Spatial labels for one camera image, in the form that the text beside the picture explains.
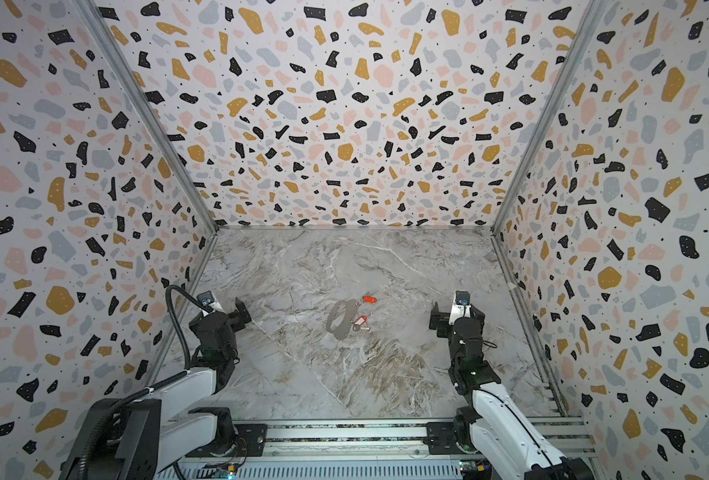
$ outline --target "black speckle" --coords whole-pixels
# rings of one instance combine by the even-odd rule
[[[504,18],[512,22],[524,23],[525,14],[526,13],[522,12],[521,10],[507,10],[507,12],[504,14]]]
[[[680,235],[680,252],[688,258],[699,258],[695,249],[695,240],[687,235]]]
[[[568,18],[568,13],[571,12],[571,7],[565,7],[561,8],[560,10],[556,10],[549,14],[549,19],[550,20],[565,20]]]
[[[306,18],[317,18],[319,20],[325,20],[324,8],[304,7],[304,14],[306,15]]]
[[[149,5],[141,7],[141,14],[145,17],[158,17],[160,15],[160,6],[157,2],[152,2]]]
[[[648,198],[648,201],[645,203],[645,207],[648,209],[648,217],[658,220],[661,223],[664,222],[671,211],[666,205],[662,204],[653,197]]]

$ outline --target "gray marble surface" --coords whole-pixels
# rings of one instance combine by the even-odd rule
[[[468,290],[498,345],[486,360],[517,405],[558,415],[484,230],[222,230],[205,290],[227,311],[239,297],[253,322],[237,334],[231,381],[199,406],[235,418],[452,417],[465,400],[448,379],[447,341],[427,324],[434,302],[448,311],[455,290]],[[379,299],[359,307],[371,330],[336,340],[324,328],[330,308],[363,295]],[[158,378],[181,358],[174,342]]]

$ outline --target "patterned wall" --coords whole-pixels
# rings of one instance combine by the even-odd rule
[[[0,478],[147,380],[205,230],[72,5],[0,2]]]
[[[220,224],[482,225],[584,2],[99,4]]]
[[[502,239],[611,478],[709,479],[709,2],[609,2]]]

